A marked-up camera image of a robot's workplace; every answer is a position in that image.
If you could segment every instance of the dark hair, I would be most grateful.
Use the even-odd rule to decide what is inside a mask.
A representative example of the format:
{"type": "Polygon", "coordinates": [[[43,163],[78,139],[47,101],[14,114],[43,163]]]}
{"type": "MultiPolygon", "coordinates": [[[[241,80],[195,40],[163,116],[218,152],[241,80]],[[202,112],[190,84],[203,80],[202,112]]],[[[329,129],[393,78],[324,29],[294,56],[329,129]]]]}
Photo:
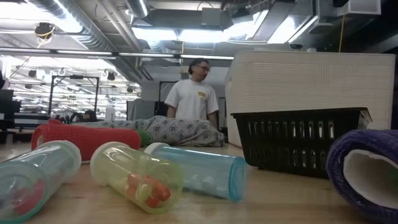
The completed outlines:
{"type": "Polygon", "coordinates": [[[97,115],[95,114],[94,111],[88,110],[85,112],[85,114],[88,114],[88,116],[90,116],[90,118],[86,119],[86,122],[97,121],[97,115]]]}
{"type": "Polygon", "coordinates": [[[2,73],[1,73],[1,70],[0,70],[0,90],[4,86],[5,83],[6,83],[6,81],[2,79],[2,73]]]}
{"type": "Polygon", "coordinates": [[[192,73],[193,73],[193,71],[192,71],[192,66],[194,66],[194,65],[199,65],[199,64],[202,63],[202,62],[206,62],[207,64],[209,64],[209,61],[207,61],[207,60],[204,59],[204,58],[197,58],[197,59],[195,59],[194,61],[192,61],[191,64],[189,65],[189,68],[188,68],[189,74],[192,75],[192,73]]]}

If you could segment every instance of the fluorescent light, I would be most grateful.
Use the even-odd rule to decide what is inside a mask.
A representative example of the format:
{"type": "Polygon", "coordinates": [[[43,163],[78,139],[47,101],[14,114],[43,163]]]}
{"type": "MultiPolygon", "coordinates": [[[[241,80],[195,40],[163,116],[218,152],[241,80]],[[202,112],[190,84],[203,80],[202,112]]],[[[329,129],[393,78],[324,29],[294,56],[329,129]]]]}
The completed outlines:
{"type": "Polygon", "coordinates": [[[223,32],[225,40],[229,40],[231,37],[240,37],[246,35],[246,31],[248,27],[252,27],[254,25],[254,21],[246,21],[240,22],[232,25],[228,29],[225,29],[223,32]]]}
{"type": "Polygon", "coordinates": [[[61,80],[60,78],[55,78],[54,81],[56,81],[56,82],[62,82],[63,84],[67,84],[67,85],[70,84],[70,82],[67,82],[67,81],[65,81],[65,80],[61,80]]]}
{"type": "Polygon", "coordinates": [[[268,44],[286,43],[296,30],[293,17],[288,16],[283,23],[275,30],[274,34],[267,41],[268,44]]]}
{"type": "MultiPolygon", "coordinates": [[[[83,86],[83,87],[96,87],[96,85],[90,85],[90,84],[83,84],[83,85],[80,85],[80,86],[83,86]]],[[[109,88],[111,88],[112,85],[98,85],[98,87],[102,87],[102,88],[109,87],[109,88]]]]}
{"type": "Polygon", "coordinates": [[[134,35],[142,40],[177,40],[177,35],[173,29],[143,29],[132,28],[134,35]]]}
{"type": "Polygon", "coordinates": [[[116,60],[116,57],[87,56],[88,59],[116,60]]]}
{"type": "Polygon", "coordinates": [[[119,53],[120,56],[128,57],[150,57],[150,58],[174,58],[174,54],[152,54],[152,53],[119,53]]]}
{"type": "Polygon", "coordinates": [[[0,2],[2,19],[22,19],[22,20],[38,20],[49,21],[52,15],[48,12],[41,11],[33,4],[18,4],[16,2],[0,2]]]}
{"type": "Polygon", "coordinates": [[[20,97],[20,96],[14,96],[13,99],[14,99],[14,100],[23,100],[24,98],[23,98],[23,97],[20,97]]]}
{"type": "Polygon", "coordinates": [[[318,20],[318,16],[315,16],[308,22],[304,27],[302,27],[292,38],[288,40],[288,43],[292,43],[295,41],[298,37],[300,37],[312,24],[318,20]]]}
{"type": "Polygon", "coordinates": [[[60,54],[77,54],[77,55],[103,55],[103,56],[112,56],[112,52],[94,52],[87,50],[58,50],[60,54]]]}
{"type": "Polygon", "coordinates": [[[225,41],[223,32],[220,30],[183,30],[180,40],[191,43],[218,43],[225,41]]]}
{"type": "Polygon", "coordinates": [[[234,60],[234,57],[229,56],[212,56],[212,55],[181,55],[181,58],[204,58],[213,60],[234,60]]]}
{"type": "Polygon", "coordinates": [[[254,25],[251,27],[250,31],[248,32],[248,34],[246,35],[246,40],[254,37],[254,34],[256,34],[257,30],[259,30],[262,22],[264,22],[264,19],[266,19],[268,12],[269,12],[269,10],[267,9],[262,12],[258,12],[259,13],[258,16],[256,16],[257,13],[255,15],[253,15],[253,20],[255,22],[254,22],[254,25]]]}
{"type": "Polygon", "coordinates": [[[100,70],[105,70],[105,69],[116,70],[113,65],[109,64],[108,62],[105,62],[102,59],[58,58],[58,61],[76,68],[95,68],[96,70],[99,70],[98,73],[101,72],[100,70]]]}
{"type": "Polygon", "coordinates": [[[75,85],[67,85],[67,88],[70,88],[71,90],[75,90],[75,91],[79,91],[80,88],[78,86],[75,85]]]}
{"type": "MultiPolygon", "coordinates": [[[[15,91],[14,94],[17,95],[35,95],[35,96],[50,96],[50,93],[43,93],[38,91],[15,91]]],[[[95,94],[84,94],[84,93],[53,93],[53,96],[76,96],[87,99],[94,99],[95,94]]],[[[115,97],[119,99],[137,99],[137,95],[106,95],[106,94],[98,94],[98,98],[105,99],[105,96],[115,97]]]]}

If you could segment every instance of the red mesh tube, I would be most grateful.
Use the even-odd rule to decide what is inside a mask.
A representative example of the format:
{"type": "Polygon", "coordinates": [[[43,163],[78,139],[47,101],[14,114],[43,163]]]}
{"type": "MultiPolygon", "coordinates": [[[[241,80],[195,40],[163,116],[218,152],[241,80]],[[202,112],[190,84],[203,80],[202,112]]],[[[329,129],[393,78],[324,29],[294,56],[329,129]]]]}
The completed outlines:
{"type": "Polygon", "coordinates": [[[141,139],[135,130],[118,128],[87,128],[49,120],[36,128],[32,135],[32,150],[38,145],[54,140],[67,140],[76,145],[83,161],[88,161],[102,144],[116,141],[139,149],[141,139]]]}

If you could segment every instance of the man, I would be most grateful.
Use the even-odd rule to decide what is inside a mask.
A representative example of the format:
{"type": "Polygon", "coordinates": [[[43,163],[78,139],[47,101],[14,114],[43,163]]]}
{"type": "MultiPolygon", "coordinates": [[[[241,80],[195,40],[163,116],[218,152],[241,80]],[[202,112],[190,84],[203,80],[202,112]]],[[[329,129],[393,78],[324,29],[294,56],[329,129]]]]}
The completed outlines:
{"type": "Polygon", "coordinates": [[[6,78],[5,80],[2,78],[2,73],[0,71],[0,90],[7,90],[9,87],[9,81],[6,78]]]}
{"type": "Polygon", "coordinates": [[[195,59],[188,69],[191,79],[177,82],[165,100],[169,106],[167,117],[177,119],[208,119],[217,124],[218,103],[214,89],[203,83],[207,77],[209,62],[195,59]]]}
{"type": "Polygon", "coordinates": [[[83,116],[83,122],[95,122],[97,120],[97,115],[93,110],[88,110],[83,116]]]}

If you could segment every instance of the clear plastic container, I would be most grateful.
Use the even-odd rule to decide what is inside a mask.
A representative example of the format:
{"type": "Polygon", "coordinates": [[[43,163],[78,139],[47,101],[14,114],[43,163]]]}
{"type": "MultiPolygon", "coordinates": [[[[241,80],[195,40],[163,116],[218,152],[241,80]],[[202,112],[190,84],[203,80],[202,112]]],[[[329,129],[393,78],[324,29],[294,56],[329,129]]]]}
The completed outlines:
{"type": "Polygon", "coordinates": [[[0,163],[0,223],[29,219],[80,165],[80,151],[68,141],[47,142],[0,163]]]}
{"type": "Polygon", "coordinates": [[[91,158],[90,170],[97,183],[110,185],[152,214],[171,209],[183,187],[178,165],[120,142],[100,146],[91,158]]]}
{"type": "Polygon", "coordinates": [[[145,153],[180,165],[187,189],[234,202],[240,201],[246,190],[247,167],[242,157],[178,149],[164,143],[152,143],[145,153]]]}

